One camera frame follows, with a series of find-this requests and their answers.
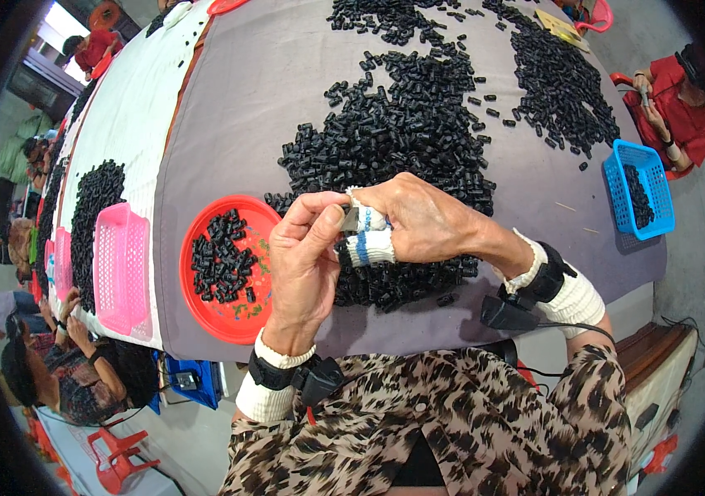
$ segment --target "red shirt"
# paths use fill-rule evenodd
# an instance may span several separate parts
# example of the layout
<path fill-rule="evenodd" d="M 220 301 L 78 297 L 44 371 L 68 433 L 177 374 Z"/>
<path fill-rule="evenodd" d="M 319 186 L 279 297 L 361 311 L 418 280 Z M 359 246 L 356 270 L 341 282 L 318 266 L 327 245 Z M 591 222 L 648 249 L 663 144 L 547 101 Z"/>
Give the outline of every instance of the red shirt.
<path fill-rule="evenodd" d="M 77 64 L 79 64 L 79 67 L 83 71 L 92 71 L 101 60 L 101 57 L 104 56 L 104 52 L 109 45 L 112 45 L 116 38 L 118 38 L 118 33 L 110 33 L 106 29 L 95 29 L 91 31 L 88 39 L 88 48 L 74 55 L 74 60 L 77 61 Z M 116 43 L 115 47 L 112 49 L 112 54 L 115 55 L 120 49 L 120 43 Z"/>
<path fill-rule="evenodd" d="M 686 74 L 675 59 L 675 55 L 651 62 L 650 73 L 654 81 L 652 94 L 648 96 L 653 99 L 655 108 L 668 123 L 675 143 L 686 152 L 697 167 L 702 166 L 705 159 L 705 105 L 693 107 L 678 98 L 680 85 Z M 672 162 L 664 151 L 661 139 L 655 134 L 655 129 L 642 112 L 642 97 L 639 92 L 629 91 L 622 101 L 628 106 L 642 143 L 654 148 L 664 165 L 671 167 Z"/>

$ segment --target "gray tablecloth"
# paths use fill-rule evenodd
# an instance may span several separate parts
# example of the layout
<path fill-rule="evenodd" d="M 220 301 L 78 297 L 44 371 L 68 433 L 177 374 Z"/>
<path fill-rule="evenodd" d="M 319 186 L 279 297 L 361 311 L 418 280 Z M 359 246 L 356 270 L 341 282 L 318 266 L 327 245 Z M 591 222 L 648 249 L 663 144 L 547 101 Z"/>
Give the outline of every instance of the gray tablecloth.
<path fill-rule="evenodd" d="M 463 0 L 463 5 L 479 8 L 472 0 Z M 529 16 L 536 7 L 533 2 L 511 5 Z M 564 16 L 551 2 L 541 7 Z M 182 299 L 179 250 L 195 215 L 227 194 L 261 198 L 265 192 L 288 191 L 288 174 L 276 162 L 281 145 L 294 140 L 297 124 L 312 122 L 322 128 L 330 110 L 323 92 L 336 81 L 363 77 L 358 61 L 364 50 L 429 51 L 430 45 L 422 45 L 418 35 L 398 48 L 370 33 L 332 31 L 325 20 L 331 13 L 330 0 L 251 0 L 215 19 L 209 30 L 176 117 L 156 192 L 159 322 L 165 349 L 177 358 L 247 361 L 250 353 L 248 346 L 219 341 L 202 330 Z M 487 10 L 484 18 L 468 17 L 463 23 L 434 8 L 424 14 L 448 25 L 441 31 L 447 39 L 467 34 L 476 75 L 487 77 L 487 84 L 477 85 L 476 95 L 497 94 L 490 106 L 511 117 L 510 109 L 524 91 L 514 75 L 509 29 L 497 30 L 496 15 Z M 601 72 L 602 92 L 614 106 L 622 138 L 639 143 L 602 65 L 593 55 L 586 58 Z M 382 68 L 374 76 L 375 86 L 390 85 Z M 590 278 L 607 303 L 663 277 L 664 239 L 638 243 L 615 229 L 601 167 L 611 153 L 608 146 L 595 146 L 589 169 L 580 172 L 583 155 L 552 151 L 525 123 L 505 128 L 500 119 L 485 115 L 485 107 L 470 106 L 488 124 L 486 134 L 493 136 L 485 147 L 490 162 L 485 177 L 498 184 L 494 218 L 499 223 L 556 247 Z M 476 280 L 457 288 L 460 299 L 451 307 L 438 308 L 432 298 L 387 315 L 374 307 L 336 308 L 319 332 L 319 352 L 406 354 L 503 339 L 506 334 L 478 322 L 483 295 L 497 287 L 490 268 L 482 264 L 480 269 Z"/>

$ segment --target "table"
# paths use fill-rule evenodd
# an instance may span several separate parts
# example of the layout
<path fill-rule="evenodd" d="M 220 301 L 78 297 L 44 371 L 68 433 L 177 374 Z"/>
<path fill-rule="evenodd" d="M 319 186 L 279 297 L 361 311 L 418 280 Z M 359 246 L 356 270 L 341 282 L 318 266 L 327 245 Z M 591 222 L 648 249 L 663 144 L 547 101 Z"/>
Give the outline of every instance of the table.
<path fill-rule="evenodd" d="M 480 8 L 473 0 L 462 4 Z M 540 6 L 565 18 L 548 1 L 510 5 L 529 16 Z M 325 20 L 331 12 L 327 0 L 253 0 L 214 19 L 208 31 L 171 131 L 155 194 L 153 229 L 159 233 L 153 245 L 155 292 L 164 348 L 173 356 L 247 361 L 250 352 L 248 346 L 224 343 L 204 332 L 183 302 L 177 259 L 194 216 L 226 194 L 261 198 L 265 192 L 288 191 L 288 174 L 276 164 L 281 145 L 294 140 L 297 124 L 312 122 L 321 129 L 330 110 L 323 92 L 336 81 L 363 77 L 358 61 L 364 50 L 374 54 L 417 50 L 424 55 L 430 48 L 419 42 L 418 35 L 399 48 L 370 33 L 332 31 Z M 524 94 L 514 76 L 509 29 L 498 31 L 496 15 L 487 10 L 484 19 L 469 17 L 463 23 L 434 8 L 422 12 L 448 26 L 447 40 L 467 34 L 476 75 L 486 76 L 484 91 L 498 96 L 491 106 L 509 115 Z M 602 93 L 614 107 L 622 138 L 639 143 L 602 65 L 592 54 L 585 57 L 601 72 Z M 385 71 L 373 75 L 375 86 L 390 85 Z M 469 109 L 488 118 L 484 106 Z M 597 167 L 611 153 L 608 146 L 595 146 L 590 168 L 580 172 L 581 157 L 549 151 L 525 124 L 516 129 L 491 124 L 487 134 L 493 143 L 485 149 L 490 162 L 485 177 L 498 183 L 495 220 L 555 246 L 592 280 L 607 303 L 663 277 L 663 238 L 637 243 L 616 231 L 602 168 Z M 496 288 L 495 276 L 483 265 L 476 280 L 457 288 L 460 300 L 451 307 L 437 308 L 432 298 L 387 315 L 374 307 L 336 308 L 320 329 L 318 352 L 405 354 L 511 337 L 478 322 L 482 296 Z"/>
<path fill-rule="evenodd" d="M 126 180 L 122 198 L 131 210 L 153 223 L 154 189 L 167 143 L 170 123 L 179 100 L 179 90 L 188 74 L 196 45 L 208 26 L 206 9 L 212 0 L 200 0 L 188 14 L 169 29 L 158 29 L 149 38 L 147 29 L 129 41 L 113 59 L 98 81 L 79 118 L 70 125 L 61 156 L 71 159 L 60 186 L 60 202 L 55 210 L 53 240 L 59 226 L 71 229 L 76 194 L 81 175 L 103 160 L 125 164 Z M 153 257 L 149 255 L 149 267 Z M 81 309 L 75 316 L 99 335 L 163 349 L 159 335 L 159 313 L 154 295 L 155 270 L 149 271 L 151 322 L 144 332 L 122 336 Z M 50 288 L 50 303 L 60 311 L 60 301 Z"/>

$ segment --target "hand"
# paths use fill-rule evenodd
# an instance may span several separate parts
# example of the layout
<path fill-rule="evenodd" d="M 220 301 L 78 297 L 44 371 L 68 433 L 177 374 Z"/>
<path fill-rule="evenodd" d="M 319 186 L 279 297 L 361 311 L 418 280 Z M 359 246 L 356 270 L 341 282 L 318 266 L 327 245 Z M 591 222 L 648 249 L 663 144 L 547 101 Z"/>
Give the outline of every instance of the hand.
<path fill-rule="evenodd" d="M 476 253 L 472 242 L 477 235 L 497 228 L 482 213 L 407 172 L 355 190 L 354 195 L 388 216 L 394 228 L 394 254 L 400 262 L 440 262 Z"/>
<path fill-rule="evenodd" d="M 669 130 L 667 129 L 667 125 L 664 124 L 664 118 L 655 108 L 655 102 L 650 100 L 650 106 L 642 106 L 641 108 L 642 112 L 645 113 L 645 119 L 647 119 L 650 125 L 655 129 L 659 138 L 663 141 L 669 141 Z"/>
<path fill-rule="evenodd" d="M 76 308 L 81 301 L 82 300 L 79 297 L 79 289 L 72 287 L 66 295 L 66 301 L 62 303 L 62 308 L 60 309 L 60 322 L 65 322 L 71 312 L 74 311 L 74 308 Z"/>
<path fill-rule="evenodd" d="M 71 338 L 71 341 L 76 343 L 80 348 L 86 343 L 90 343 L 88 328 L 79 319 L 69 317 L 66 323 L 66 330 L 68 331 L 68 336 Z"/>
<path fill-rule="evenodd" d="M 38 308 L 41 310 L 41 315 L 48 316 L 52 314 L 52 309 L 49 306 L 49 300 L 47 297 L 42 297 L 41 301 L 38 303 Z"/>
<path fill-rule="evenodd" d="M 646 86 L 648 90 L 648 95 L 652 94 L 652 84 L 650 84 L 650 80 L 647 79 L 647 76 L 645 76 L 644 74 L 637 74 L 633 76 L 633 83 L 631 86 L 633 86 L 636 91 L 640 91 L 642 89 L 642 86 Z"/>
<path fill-rule="evenodd" d="M 333 254 L 344 221 L 346 194 L 302 194 L 270 233 L 272 314 L 262 340 L 282 355 L 299 356 L 313 346 L 330 315 L 340 267 Z"/>

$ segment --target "wrist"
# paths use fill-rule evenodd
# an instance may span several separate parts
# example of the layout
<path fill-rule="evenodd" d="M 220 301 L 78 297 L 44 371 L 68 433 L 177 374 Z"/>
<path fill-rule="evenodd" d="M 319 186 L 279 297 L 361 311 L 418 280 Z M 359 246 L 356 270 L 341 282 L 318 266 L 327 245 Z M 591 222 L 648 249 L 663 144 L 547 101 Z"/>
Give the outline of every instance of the wrist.
<path fill-rule="evenodd" d="M 503 273 L 506 279 L 528 272 L 534 262 L 534 251 L 528 243 L 489 218 L 486 218 L 486 224 L 479 225 L 482 228 L 471 250 L 466 253 L 486 261 Z"/>
<path fill-rule="evenodd" d="M 286 356 L 300 356 L 313 346 L 319 325 L 288 322 L 274 313 L 264 325 L 261 340 L 269 348 Z"/>

